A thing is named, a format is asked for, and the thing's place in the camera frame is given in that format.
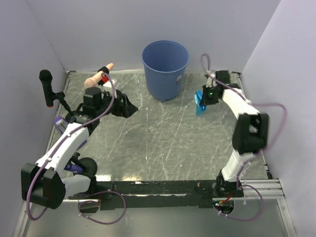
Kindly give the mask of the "blue plastic trash bin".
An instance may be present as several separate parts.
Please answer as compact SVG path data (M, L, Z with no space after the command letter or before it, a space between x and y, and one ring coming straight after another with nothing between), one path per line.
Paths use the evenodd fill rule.
M148 44L142 52L148 92L161 102L174 99L180 93L189 59L179 43L159 40Z

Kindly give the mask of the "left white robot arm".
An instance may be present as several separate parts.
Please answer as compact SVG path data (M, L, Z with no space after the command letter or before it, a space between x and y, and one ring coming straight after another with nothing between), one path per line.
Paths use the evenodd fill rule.
M137 111L119 90L113 97L97 87L86 89L83 102L66 116L68 126L57 142L35 164L22 167L22 199L56 209L64 199L80 193L85 198L96 196L96 162L74 154L99 125L100 117L112 114L128 118Z

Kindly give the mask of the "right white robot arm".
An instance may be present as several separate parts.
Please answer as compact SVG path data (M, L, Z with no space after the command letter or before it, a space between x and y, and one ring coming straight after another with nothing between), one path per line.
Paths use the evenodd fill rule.
M269 116L260 113L244 96L241 88L230 82L228 71L206 72L207 82L202 86L197 107L205 111L206 107L224 102L237 119L232 136L233 152L216 178L215 190L222 197L237 190L239 176L245 165L268 141Z

